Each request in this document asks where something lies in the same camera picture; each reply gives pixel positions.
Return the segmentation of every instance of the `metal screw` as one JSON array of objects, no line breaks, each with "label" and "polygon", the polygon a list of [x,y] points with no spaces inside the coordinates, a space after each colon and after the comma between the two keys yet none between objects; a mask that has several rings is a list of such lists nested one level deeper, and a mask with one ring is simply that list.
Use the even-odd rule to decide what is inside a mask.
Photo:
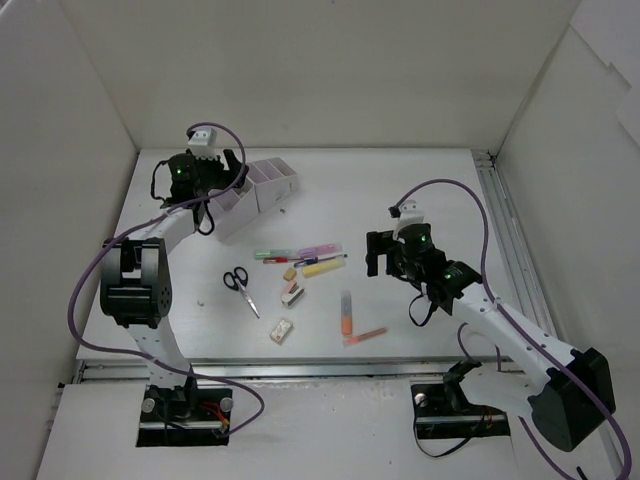
[{"label": "metal screw", "polygon": [[427,396],[424,393],[416,393],[416,396],[413,397],[413,403],[415,403],[418,407],[426,407]]},{"label": "metal screw", "polygon": [[233,408],[233,399],[230,397],[224,397],[220,400],[220,410],[224,413],[229,413]]},{"label": "metal screw", "polygon": [[143,413],[151,413],[156,408],[156,401],[153,398],[145,398],[142,402]]}]

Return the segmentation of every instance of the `pink highlighter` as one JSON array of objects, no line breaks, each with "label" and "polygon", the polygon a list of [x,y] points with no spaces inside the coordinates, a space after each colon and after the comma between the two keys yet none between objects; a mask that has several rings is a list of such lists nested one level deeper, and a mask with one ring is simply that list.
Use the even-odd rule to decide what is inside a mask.
[{"label": "pink highlighter", "polygon": [[339,243],[327,243],[326,245],[318,245],[317,247],[307,247],[298,250],[298,257],[309,258],[319,257],[320,255],[328,255],[342,251],[342,245]]}]

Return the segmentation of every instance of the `red wire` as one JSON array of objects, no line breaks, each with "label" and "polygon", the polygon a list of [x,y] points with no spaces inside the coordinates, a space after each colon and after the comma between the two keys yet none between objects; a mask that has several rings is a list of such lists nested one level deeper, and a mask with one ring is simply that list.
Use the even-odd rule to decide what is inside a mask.
[{"label": "red wire", "polygon": [[222,412],[220,411],[220,405],[218,405],[217,403],[204,402],[200,405],[200,408],[202,408],[205,412],[213,413],[223,424],[229,423],[229,420],[227,420],[222,414]]},{"label": "red wire", "polygon": [[489,407],[487,407],[487,412],[489,412],[489,424],[487,425],[487,430],[489,430],[493,426],[493,412]]}]

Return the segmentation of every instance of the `white wall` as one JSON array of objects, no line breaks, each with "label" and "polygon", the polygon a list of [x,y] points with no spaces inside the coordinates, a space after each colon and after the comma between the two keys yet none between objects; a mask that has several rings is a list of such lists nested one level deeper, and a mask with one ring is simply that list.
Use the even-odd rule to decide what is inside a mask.
[{"label": "white wall", "polygon": [[556,324],[614,369],[640,453],[640,147],[616,110],[629,84],[569,28],[498,156]]},{"label": "white wall", "polygon": [[616,116],[640,144],[640,2],[582,0],[571,25],[606,65],[631,85]]},{"label": "white wall", "polygon": [[0,476],[23,480],[71,379],[67,300],[113,228],[135,151],[56,1],[7,3],[0,46]]},{"label": "white wall", "polygon": [[578,0],[62,0],[134,142],[497,148]]}]

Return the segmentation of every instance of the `black scissor handle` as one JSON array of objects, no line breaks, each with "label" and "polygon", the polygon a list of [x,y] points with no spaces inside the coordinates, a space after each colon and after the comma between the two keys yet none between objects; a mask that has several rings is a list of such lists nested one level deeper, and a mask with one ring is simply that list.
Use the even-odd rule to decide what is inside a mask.
[{"label": "black scissor handle", "polygon": [[249,283],[249,274],[247,273],[247,271],[242,267],[236,267],[233,269],[233,273],[235,274],[238,281],[242,284],[242,286],[246,287],[247,283]]},{"label": "black scissor handle", "polygon": [[238,286],[238,280],[236,280],[236,277],[233,273],[224,272],[224,275],[222,276],[222,281],[231,290],[235,290],[236,292],[240,290],[240,287]]},{"label": "black scissor handle", "polygon": [[233,269],[233,273],[225,272],[222,276],[222,281],[228,288],[237,292],[240,290],[240,285],[243,287],[247,286],[247,283],[249,283],[249,274],[244,268],[236,267]]}]

